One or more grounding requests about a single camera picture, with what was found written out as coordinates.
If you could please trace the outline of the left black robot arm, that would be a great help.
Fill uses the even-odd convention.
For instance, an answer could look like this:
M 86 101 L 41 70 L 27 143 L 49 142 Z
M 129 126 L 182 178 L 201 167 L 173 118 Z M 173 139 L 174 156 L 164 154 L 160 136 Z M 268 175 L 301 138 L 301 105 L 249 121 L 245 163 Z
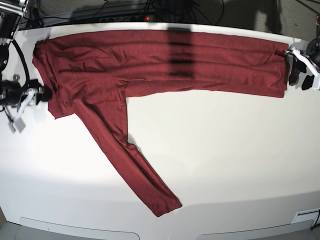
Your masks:
M 296 86 L 300 74 L 305 74 L 301 89 L 320 89 L 320 16 L 315 17 L 316 34 L 305 50 L 290 47 L 285 51 L 285 59 L 289 63 L 287 81 L 290 86 Z

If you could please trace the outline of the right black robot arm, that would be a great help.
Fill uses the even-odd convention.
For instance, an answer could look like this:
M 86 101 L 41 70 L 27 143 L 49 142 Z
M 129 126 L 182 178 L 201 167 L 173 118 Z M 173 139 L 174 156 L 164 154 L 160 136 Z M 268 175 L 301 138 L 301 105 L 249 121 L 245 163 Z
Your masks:
M 0 2 L 0 71 L 3 72 L 9 60 L 9 47 L 14 46 L 22 63 L 25 73 L 25 82 L 19 83 L 20 77 L 16 75 L 13 80 L 0 80 L 1 112 L 5 112 L 9 123 L 14 124 L 21 120 L 25 108 L 47 102 L 52 98 L 52 91 L 37 79 L 31 79 L 24 54 L 15 40 L 27 13 L 29 2 L 27 0 L 2 0 Z

